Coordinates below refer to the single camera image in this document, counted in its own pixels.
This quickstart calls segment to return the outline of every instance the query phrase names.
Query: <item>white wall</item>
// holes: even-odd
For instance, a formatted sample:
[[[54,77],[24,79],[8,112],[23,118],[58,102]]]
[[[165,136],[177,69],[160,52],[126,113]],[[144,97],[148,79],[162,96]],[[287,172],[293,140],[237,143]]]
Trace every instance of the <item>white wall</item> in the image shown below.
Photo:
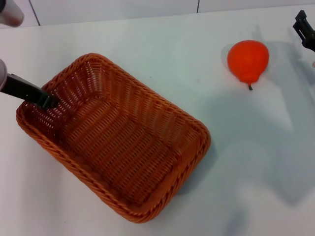
[[[35,15],[28,0],[14,0],[24,13],[24,21],[20,27],[38,26]],[[9,28],[9,26],[0,25],[0,29]]]
[[[200,0],[198,12],[313,4],[315,0]]]
[[[41,25],[196,13],[198,0],[31,0]]]

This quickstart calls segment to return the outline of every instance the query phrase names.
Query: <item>wicker basket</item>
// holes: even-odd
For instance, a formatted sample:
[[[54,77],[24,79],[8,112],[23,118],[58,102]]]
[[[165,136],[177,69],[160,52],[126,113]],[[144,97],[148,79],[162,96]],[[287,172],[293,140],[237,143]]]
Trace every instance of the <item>wicker basket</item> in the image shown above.
[[[156,217],[210,146],[201,122],[99,54],[43,88],[58,107],[23,102],[20,127],[129,221]]]

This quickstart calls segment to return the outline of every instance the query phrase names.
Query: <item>woven texture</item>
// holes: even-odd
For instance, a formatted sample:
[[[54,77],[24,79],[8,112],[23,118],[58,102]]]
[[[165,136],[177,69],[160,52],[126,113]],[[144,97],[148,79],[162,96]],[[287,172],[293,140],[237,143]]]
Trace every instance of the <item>woven texture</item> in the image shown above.
[[[205,155],[199,121],[99,54],[87,54],[44,90],[61,101],[23,102],[20,127],[118,214],[153,219]]]

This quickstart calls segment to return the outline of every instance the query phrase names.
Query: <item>basket bottom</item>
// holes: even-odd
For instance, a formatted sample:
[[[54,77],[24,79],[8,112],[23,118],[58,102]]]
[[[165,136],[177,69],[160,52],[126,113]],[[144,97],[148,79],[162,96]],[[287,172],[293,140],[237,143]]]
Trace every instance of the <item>basket bottom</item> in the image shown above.
[[[105,99],[91,98],[56,132],[117,198],[140,207],[178,163],[178,154],[144,125]]]

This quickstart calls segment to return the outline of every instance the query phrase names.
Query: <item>white table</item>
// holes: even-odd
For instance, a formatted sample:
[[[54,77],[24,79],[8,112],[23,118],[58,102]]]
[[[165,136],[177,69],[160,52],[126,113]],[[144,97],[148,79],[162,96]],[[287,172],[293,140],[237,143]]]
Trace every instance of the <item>white table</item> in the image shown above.
[[[292,28],[300,9],[315,26],[315,5],[304,5],[0,30],[9,72],[41,86],[97,52],[213,138],[171,203],[137,225],[27,136],[15,120],[21,100],[0,94],[0,235],[314,235],[315,54]],[[271,55],[253,91],[222,62],[245,39],[264,42]]]

